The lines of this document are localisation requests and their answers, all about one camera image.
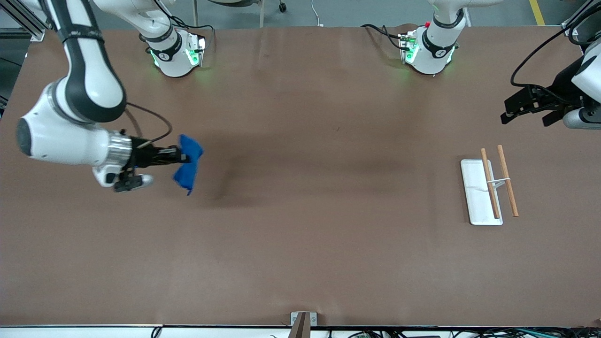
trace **metal frame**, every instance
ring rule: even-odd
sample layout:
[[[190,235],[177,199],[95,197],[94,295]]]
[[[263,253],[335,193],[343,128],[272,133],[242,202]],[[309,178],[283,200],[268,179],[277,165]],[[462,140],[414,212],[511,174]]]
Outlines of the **metal frame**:
[[[49,26],[46,22],[37,17],[27,6],[23,5],[20,0],[0,0],[0,7],[13,18],[22,27],[22,31],[18,29],[10,29],[12,37],[23,37],[23,33],[31,35],[31,41],[42,41],[44,32]],[[6,34],[5,29],[0,31],[2,35]]]

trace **black strap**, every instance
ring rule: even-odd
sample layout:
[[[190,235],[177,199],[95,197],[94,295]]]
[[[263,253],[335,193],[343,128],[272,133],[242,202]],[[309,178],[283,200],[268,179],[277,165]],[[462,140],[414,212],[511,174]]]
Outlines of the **black strap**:
[[[430,39],[428,38],[428,30],[424,31],[424,34],[421,36],[422,41],[424,42],[424,47],[426,47],[426,49],[428,51],[430,51],[430,53],[432,53],[432,57],[435,59],[440,59],[445,57],[452,49],[453,47],[455,47],[455,43],[457,41],[455,41],[452,45],[450,46],[436,46],[434,43],[432,43],[432,41],[430,41]]]
[[[171,46],[167,49],[164,49],[162,51],[151,48],[150,50],[152,51],[154,56],[158,57],[162,61],[173,60],[173,55],[175,55],[175,53],[177,53],[180,50],[180,48],[182,47],[182,36],[180,34],[176,34],[176,35],[177,35],[177,40],[175,41],[173,46]]]
[[[167,30],[167,32],[165,32],[163,35],[161,35],[160,37],[145,37],[142,35],[142,37],[144,38],[144,40],[146,42],[163,42],[165,40],[167,40],[169,38],[169,36],[171,35],[171,33],[173,32],[173,25],[169,26],[169,30]]]
[[[105,40],[102,38],[102,32],[99,29],[84,25],[68,25],[57,30],[58,38],[64,43],[70,38],[93,38],[102,43]]]
[[[455,22],[453,23],[442,23],[438,20],[436,20],[436,16],[434,16],[432,18],[432,21],[434,21],[434,24],[438,27],[441,28],[455,28],[460,22],[461,20],[463,20],[464,14],[463,14],[463,8],[461,8],[457,14],[457,18],[455,19]]]

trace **wooden chopstick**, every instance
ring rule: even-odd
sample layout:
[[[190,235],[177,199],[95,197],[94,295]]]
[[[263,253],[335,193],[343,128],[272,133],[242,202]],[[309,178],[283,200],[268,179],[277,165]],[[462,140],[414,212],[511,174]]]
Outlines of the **wooden chopstick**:
[[[484,148],[480,149],[480,154],[482,155],[482,165],[484,166],[484,175],[486,175],[486,185],[488,186],[490,203],[492,204],[492,213],[495,216],[495,218],[498,219],[498,218],[501,218],[501,216],[499,214],[499,208],[496,204],[495,189],[493,187],[493,183],[491,182],[492,175],[490,174],[490,168],[488,166],[488,158],[486,157],[486,149],[484,149]]]
[[[503,178],[509,178],[509,171],[507,171],[507,163],[505,162],[505,153],[503,152],[503,146],[498,145],[497,150],[499,151],[499,158],[501,159],[501,172]],[[513,187],[511,186],[511,180],[505,180],[505,186],[507,187],[507,195],[509,195],[509,204],[511,205],[511,213],[514,217],[518,217],[520,214],[517,212],[516,198],[513,195]]]

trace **yellow floor line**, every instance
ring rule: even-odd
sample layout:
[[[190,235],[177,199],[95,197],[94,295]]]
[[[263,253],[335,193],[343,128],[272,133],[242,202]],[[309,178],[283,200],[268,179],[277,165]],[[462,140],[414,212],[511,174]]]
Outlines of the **yellow floor line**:
[[[532,7],[532,13],[534,13],[534,18],[536,19],[536,24],[539,26],[544,26],[545,20],[543,19],[543,13],[540,12],[540,7],[538,6],[538,1],[530,0],[530,7]]]

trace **metal bracket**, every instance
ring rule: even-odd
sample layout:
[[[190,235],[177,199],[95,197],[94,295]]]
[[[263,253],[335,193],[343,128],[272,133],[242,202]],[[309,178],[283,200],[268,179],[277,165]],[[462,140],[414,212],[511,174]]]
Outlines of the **metal bracket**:
[[[31,39],[29,39],[31,42],[42,42],[44,41],[44,36],[46,36],[46,30],[42,30],[41,35],[40,36],[35,36],[32,35]]]
[[[317,312],[309,312],[309,311],[291,312],[290,313],[290,325],[294,325],[296,318],[302,312],[305,312],[306,314],[309,315],[309,323],[311,324],[311,326],[317,326]]]

